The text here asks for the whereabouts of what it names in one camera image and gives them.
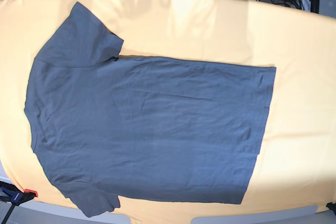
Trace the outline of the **yellow table cloth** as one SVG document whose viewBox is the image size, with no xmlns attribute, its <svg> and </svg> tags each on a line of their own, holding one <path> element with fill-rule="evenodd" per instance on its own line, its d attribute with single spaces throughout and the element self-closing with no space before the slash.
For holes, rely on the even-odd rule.
<svg viewBox="0 0 336 224">
<path fill-rule="evenodd" d="M 1 163 L 20 189 L 74 208 L 47 180 L 24 114 L 32 62 L 76 2 L 124 41 L 122 55 L 276 67 L 264 140 L 240 205 L 121 198 L 132 223 L 273 212 L 335 201 L 335 19 L 245 0 L 2 0 Z"/>
</svg>

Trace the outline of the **black clamp right corner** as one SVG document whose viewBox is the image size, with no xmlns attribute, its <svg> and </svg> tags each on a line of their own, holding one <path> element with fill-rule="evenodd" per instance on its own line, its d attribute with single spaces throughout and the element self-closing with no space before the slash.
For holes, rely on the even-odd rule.
<svg viewBox="0 0 336 224">
<path fill-rule="evenodd" d="M 326 207 L 336 215 L 336 203 L 327 203 Z"/>
</svg>

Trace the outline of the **blue red bar clamp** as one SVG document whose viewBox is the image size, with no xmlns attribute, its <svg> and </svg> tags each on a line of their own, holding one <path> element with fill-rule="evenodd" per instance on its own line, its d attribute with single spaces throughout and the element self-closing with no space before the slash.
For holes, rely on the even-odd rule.
<svg viewBox="0 0 336 224">
<path fill-rule="evenodd" d="M 1 224 L 6 224 L 15 207 L 38 197 L 38 192 L 30 189 L 21 191 L 15 185 L 1 181 L 1 202 L 11 203 Z"/>
</svg>

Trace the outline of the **grey-blue T-shirt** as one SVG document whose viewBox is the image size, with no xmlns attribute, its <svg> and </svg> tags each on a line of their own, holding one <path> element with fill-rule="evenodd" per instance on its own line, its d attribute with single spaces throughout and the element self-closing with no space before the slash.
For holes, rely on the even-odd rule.
<svg viewBox="0 0 336 224">
<path fill-rule="evenodd" d="M 24 112 L 50 183 L 87 217 L 120 197 L 241 204 L 276 68 L 120 57 L 122 46 L 76 3 L 35 57 Z"/>
</svg>

